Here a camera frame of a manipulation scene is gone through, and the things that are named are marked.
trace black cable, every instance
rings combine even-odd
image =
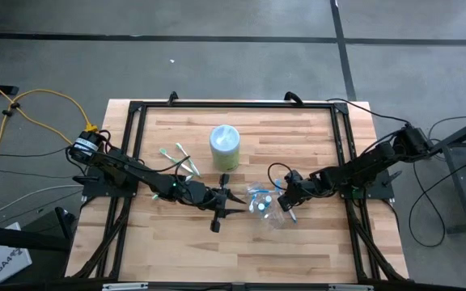
[[[138,167],[132,163],[129,163],[129,162],[124,162],[122,160],[120,160],[119,158],[115,158],[113,157],[112,155],[108,155],[106,153],[102,153],[102,152],[98,152],[98,151],[95,151],[95,150],[88,150],[88,149],[81,149],[81,148],[77,148],[77,150],[80,150],[80,151],[85,151],[85,152],[88,152],[88,153],[93,153],[93,154],[99,154],[99,155],[103,155],[107,158],[110,158],[110,159],[113,159],[115,161],[118,161],[118,162],[121,162],[121,163],[124,163],[125,165],[129,166],[129,167],[133,167],[134,169],[138,169],[140,171],[148,171],[148,172],[154,172],[154,173],[159,173],[159,172],[162,172],[162,171],[167,171],[167,170],[170,170],[172,169],[173,167],[177,167],[178,165],[180,165],[181,163],[183,163],[183,161],[186,160],[186,158],[183,158],[182,160],[180,160],[179,162],[169,166],[169,167],[166,167],[164,169],[160,169],[160,170],[152,170],[152,169],[145,169],[145,168],[142,168],[142,167]]]
[[[85,176],[86,176],[86,172],[85,172],[85,171],[82,169],[82,167],[81,167],[80,165],[78,165],[76,162],[71,161],[70,156],[68,155],[68,150],[70,150],[70,147],[66,147],[66,149],[65,149],[66,160],[68,161],[68,163],[70,163],[70,164],[74,165],[75,167],[77,167],[77,168],[80,170],[80,172],[82,173],[82,176],[85,177]]]
[[[449,117],[449,118],[445,118],[445,119],[442,119],[442,120],[439,120],[439,121],[435,122],[435,123],[430,127],[429,132],[427,133],[427,139],[429,139],[430,141],[437,141],[437,142],[440,142],[440,140],[439,140],[438,138],[430,138],[430,135],[432,134],[434,127],[435,127],[436,125],[438,125],[438,124],[441,124],[441,123],[444,122],[444,121],[448,121],[448,120],[457,120],[457,119],[463,119],[463,118],[466,118],[466,116]],[[433,158],[436,158],[436,159],[439,160],[439,161],[445,162],[445,158],[439,157],[438,155],[433,156]]]
[[[45,203],[45,204],[43,204],[43,205],[41,205],[41,206],[37,206],[37,207],[35,207],[34,209],[30,209],[30,210],[27,210],[27,211],[25,211],[25,212],[19,213],[19,214],[17,214],[17,215],[14,215],[13,217],[8,217],[7,219],[0,221],[0,224],[3,223],[3,222],[9,221],[10,219],[19,217],[19,216],[24,215],[24,214],[26,214],[26,213],[30,213],[30,212],[32,212],[32,211],[34,211],[34,210],[37,210],[37,209],[40,209],[40,208],[42,208],[42,207],[48,206],[48,205],[50,205],[50,204],[53,204],[53,203],[55,203],[55,202],[57,202],[57,201],[59,201],[59,200],[63,200],[63,199],[65,199],[65,198],[68,198],[68,197],[71,197],[71,196],[73,196],[73,195],[79,194],[81,191],[82,191],[82,190],[78,190],[78,191],[76,191],[76,192],[73,192],[73,193],[71,193],[71,194],[68,194],[68,195],[66,195],[66,196],[63,196],[63,197],[61,197],[61,198],[57,198],[56,200],[52,200],[52,201],[50,201],[50,202],[48,202],[48,203]]]
[[[8,174],[16,174],[16,175],[30,175],[30,176],[50,178],[50,179],[68,179],[68,178],[73,178],[74,177],[74,175],[61,177],[61,176],[40,175],[40,174],[23,173],[23,172],[18,172],[18,171],[5,171],[5,170],[0,170],[0,172],[1,173],[8,173]]]
[[[427,192],[428,192],[428,191],[430,191],[432,188],[436,187],[438,184],[440,184],[441,182],[443,182],[445,179],[451,177],[451,176],[454,175],[457,171],[459,171],[459,170],[461,170],[461,169],[463,169],[463,168],[465,168],[465,167],[466,167],[466,164],[464,164],[463,166],[461,166],[461,167],[455,169],[454,171],[452,171],[452,172],[449,173],[448,175],[446,175],[446,176],[444,176],[443,178],[441,178],[440,180],[438,180],[438,182],[434,183],[431,187],[427,188],[426,190],[423,190],[423,187],[420,185],[420,187],[422,188],[422,194],[414,201],[413,206],[411,206],[411,209],[409,210],[409,218],[408,218],[408,220],[409,220],[409,232],[410,232],[411,235],[413,236],[414,240],[415,240],[417,243],[421,244],[422,246],[424,246],[424,247],[437,247],[439,244],[441,244],[442,241],[443,241],[443,239],[445,238],[445,225],[444,225],[444,227],[443,227],[443,237],[442,237],[442,239],[440,240],[439,243],[436,243],[436,244],[434,244],[434,245],[425,245],[425,244],[419,242],[419,241],[415,238],[415,236],[414,236],[414,234],[413,234],[413,231],[411,230],[411,217],[412,217],[412,213],[413,213],[414,207],[417,205],[418,201],[419,201],[424,195],[425,195],[427,198],[429,198],[429,196],[427,196]]]
[[[345,99],[341,99],[341,98],[331,98],[331,99],[328,99],[327,101],[332,101],[332,100],[339,100],[339,101],[347,102],[348,104],[351,104],[352,106],[355,106],[356,108],[362,109],[362,110],[364,110],[365,112],[368,112],[368,113],[370,113],[370,114],[373,114],[374,116],[378,116],[378,117],[382,117],[382,118],[388,118],[388,119],[393,119],[393,120],[405,122],[406,124],[411,124],[409,121],[404,120],[404,119],[401,119],[401,118],[398,118],[398,117],[385,116],[385,115],[382,115],[382,114],[379,114],[379,113],[372,112],[372,111],[370,111],[370,110],[368,110],[368,109],[366,109],[366,108],[363,108],[363,107],[361,107],[361,106],[358,106],[357,104],[351,103],[350,101],[345,100]]]
[[[426,190],[424,189],[424,187],[422,186],[422,183],[420,182],[420,178],[418,178],[418,173],[417,173],[417,164],[414,162],[413,163],[413,172],[414,172],[414,176],[415,178],[417,179],[417,182],[418,182],[418,186],[420,186],[420,189],[422,190],[422,194],[420,195],[420,197],[422,197],[423,195],[426,196],[427,200],[429,201],[429,203],[433,206],[433,209],[434,211],[436,212],[436,215],[438,215],[438,218],[440,219],[440,221],[442,222],[442,237],[438,240],[437,243],[434,243],[434,244],[430,244],[430,245],[427,245],[425,243],[422,243],[420,242],[417,237],[414,235],[413,233],[413,229],[411,228],[411,214],[413,212],[413,208],[414,206],[416,205],[416,203],[420,200],[420,199],[417,199],[415,201],[415,203],[413,204],[413,207],[411,207],[411,211],[409,212],[409,233],[411,234],[411,236],[413,237],[413,239],[415,240],[415,242],[417,242],[418,244],[420,244],[421,246],[423,247],[437,247],[439,245],[441,245],[443,243],[443,240],[445,239],[445,234],[446,234],[446,231],[445,231],[445,221],[443,220],[442,218],[442,214],[440,214],[440,212],[438,211],[438,209],[436,208],[436,206],[434,205],[434,202],[430,199],[429,195],[427,195],[427,192]]]
[[[431,138],[430,141],[441,142],[438,138]],[[438,154],[435,154],[433,158],[436,158],[439,161],[445,162],[445,158],[439,157]]]
[[[105,153],[108,154],[109,153],[109,147],[112,148],[111,133],[107,129],[102,129],[98,133],[106,133],[108,135],[108,137],[104,139],[105,140],[105,146],[104,146]]]
[[[186,189],[186,191],[188,191],[188,193],[190,194],[190,203],[192,205],[195,205],[195,203],[193,202],[193,195],[192,195],[192,192],[187,188],[185,187],[185,185],[181,182],[181,180],[179,180],[179,176],[177,175],[177,172],[179,171],[179,168],[181,167],[181,165],[183,164],[184,161],[186,161],[187,159],[189,159],[190,156],[186,156],[184,157],[182,160],[180,160],[176,165],[176,171],[174,172],[174,175],[176,176],[176,181],[177,183],[184,189]]]
[[[47,156],[47,155],[50,155],[50,154],[56,154],[58,152],[61,152],[65,149],[69,148],[68,147],[63,147],[61,148],[60,150],[55,150],[53,152],[50,152],[50,153],[46,153],[46,154],[0,154],[0,157],[14,157],[14,158],[35,158],[35,157],[44,157],[44,156]]]
[[[433,129],[434,129],[434,127],[435,127],[436,125],[441,124],[441,123],[444,122],[444,121],[456,120],[456,119],[463,119],[463,118],[466,118],[466,116],[449,117],[449,118],[446,118],[446,119],[442,119],[442,120],[440,120],[440,121],[437,121],[436,123],[433,124],[433,126],[430,127],[429,133],[427,133],[427,139],[430,139],[430,135],[431,135],[431,133],[433,132]]]
[[[388,137],[391,137],[391,139],[393,139],[395,137],[395,135],[399,132],[400,130],[396,130],[392,133],[388,133],[386,134],[385,136],[379,138],[378,140],[374,141],[371,145],[369,145],[361,154],[365,154],[369,149],[371,149],[373,146],[375,146],[376,144],[380,143],[381,141],[385,140],[386,138]]]
[[[286,164],[281,163],[281,162],[273,162],[272,164],[270,164],[270,165],[267,167],[267,176],[269,177],[269,182],[271,182],[271,184],[272,184],[274,187],[276,187],[276,188],[278,188],[278,189],[280,189],[280,190],[283,190],[283,191],[287,191],[286,188],[282,188],[282,187],[276,185],[276,184],[274,183],[273,179],[271,178],[271,168],[272,168],[273,166],[276,166],[276,165],[287,168],[287,170],[289,170],[289,172],[290,172],[290,179],[291,179],[291,180],[292,180],[292,177],[293,177],[294,174],[292,174],[292,170],[289,168],[289,166],[287,166]]]
[[[387,204],[387,205],[389,206],[389,208],[393,211],[393,214],[395,214],[396,228],[398,229],[398,232],[400,233],[400,223],[399,223],[399,221],[398,221],[398,214],[396,213],[395,208],[393,207],[393,205],[391,204],[391,202],[389,202],[387,199],[382,199],[382,202],[384,202],[385,204]]]

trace concrete floor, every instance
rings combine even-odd
[[[466,1],[338,0],[346,37],[466,39]],[[0,0],[0,31],[70,32],[186,36],[335,36],[328,0]],[[466,47],[349,45],[349,63],[358,100],[376,112],[411,120],[427,130],[449,116],[466,115]],[[76,98],[93,123],[101,124],[111,98],[281,99],[293,91],[303,99],[346,98],[336,44],[81,42],[0,40],[0,84],[27,91],[37,87]],[[23,109],[75,139],[84,123],[76,108],[48,95],[31,95]],[[0,112],[7,101],[0,97]],[[379,136],[397,129],[393,120],[374,118]],[[445,137],[466,120],[441,124]],[[13,116],[0,153],[34,154],[60,149],[57,136]],[[46,158],[0,158],[0,168],[47,175],[75,174],[63,154]],[[394,181],[401,238],[412,279],[466,287],[466,234],[448,236],[434,249],[416,244],[407,231],[409,208],[420,195],[412,167]],[[429,186],[444,176],[439,161],[417,164]],[[0,174],[0,207],[39,188],[72,184]],[[48,192],[9,208],[7,217],[41,205],[65,191]],[[431,196],[449,226],[464,213],[448,179]],[[78,214],[80,197],[61,203]],[[26,224],[40,214],[19,217]],[[426,203],[416,209],[413,227],[425,243],[435,242],[440,223]]]

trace wooden plank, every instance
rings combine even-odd
[[[111,132],[115,146],[120,146],[123,137],[129,101],[109,100],[103,129]],[[358,105],[369,108],[368,103]],[[373,122],[369,113],[352,106],[349,110],[360,153],[375,140]],[[215,186],[220,173],[212,164],[208,136],[220,124],[234,125],[241,135],[240,165],[231,173],[228,184],[240,198],[245,197],[245,187],[251,182],[260,181],[272,187],[267,179],[267,166],[272,162],[287,163],[303,175],[337,165],[330,115],[320,109],[150,108],[140,157],[151,168],[166,167],[170,162],[159,154],[159,148],[165,148],[174,158],[183,158],[175,147],[180,142],[202,173],[199,180]],[[129,154],[136,128],[135,124]],[[271,170],[273,177],[281,178],[285,173],[282,167]],[[221,221],[219,234],[210,231],[212,212],[152,200],[152,196],[150,189],[141,185],[134,198],[121,280],[266,283],[356,280],[345,206],[337,196],[310,200],[295,208],[298,223],[288,220],[277,230],[250,213],[234,214]],[[83,209],[67,276],[83,266],[100,242],[108,203],[109,199],[97,198]],[[228,202],[228,207],[246,208],[234,202]],[[393,213],[380,201],[368,201],[368,210],[375,242],[396,270],[407,276]],[[362,253],[369,273],[365,247]]]

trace white label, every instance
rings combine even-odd
[[[81,149],[81,151],[84,154],[87,154],[88,156],[92,156],[92,152],[88,152],[87,150],[98,150],[98,146],[96,146],[94,143],[87,141],[83,138],[77,138],[76,141],[74,141],[74,147],[77,149]]]

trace small object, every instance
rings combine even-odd
[[[165,149],[159,149],[159,152],[160,152],[163,156],[167,157],[169,160],[173,161],[174,163],[178,163],[178,162],[179,162],[178,160],[176,160],[176,159],[174,159],[173,157],[169,156],[169,155],[167,154],[167,150],[165,150]],[[190,174],[192,174],[192,175],[194,174],[193,171],[192,171],[192,169],[190,169],[190,168],[187,167],[186,165],[181,164],[181,166],[183,167],[183,169],[185,169],[186,171],[188,171]]]
[[[177,146],[177,148],[179,150],[181,150],[183,152],[185,157],[188,157],[188,154],[186,154],[186,152],[183,149],[183,146],[179,142],[176,143],[176,146]],[[197,167],[195,167],[195,164],[193,163],[191,158],[188,159],[188,162],[190,163],[190,166],[191,166],[193,172],[195,173],[195,175],[201,177],[201,174],[199,173],[199,170],[197,169]]]
[[[280,181],[281,181],[280,179],[276,179],[276,186],[281,187],[280,185],[282,183]],[[281,189],[275,187],[275,190],[278,192],[279,196],[282,195],[282,190]],[[296,216],[294,215],[294,211],[292,211],[292,209],[290,209],[288,212],[290,214],[290,218],[292,218],[292,222],[293,223],[298,223],[298,220],[296,219]]]
[[[174,100],[178,99],[179,96],[177,95],[177,92],[172,91],[170,93],[170,97],[168,97],[168,106],[171,106],[174,103]]]
[[[264,203],[264,205],[265,205],[266,208],[268,208],[268,207],[271,205],[271,201],[272,201],[272,200],[273,200],[273,198],[272,198],[271,196],[269,196],[269,195],[267,195],[267,196],[265,197],[265,203]]]
[[[240,134],[230,125],[220,125],[210,134],[211,154],[220,171],[233,171],[240,161]]]
[[[389,186],[392,183],[392,181],[396,179],[396,177],[398,177],[400,174],[402,174],[402,171],[396,171],[395,173],[389,176],[387,181],[382,182],[382,185],[384,187]]]
[[[9,110],[6,110],[6,109],[3,110],[1,113],[2,113],[3,115],[8,116],[8,117],[12,116],[12,114],[13,114],[12,111],[9,111]]]

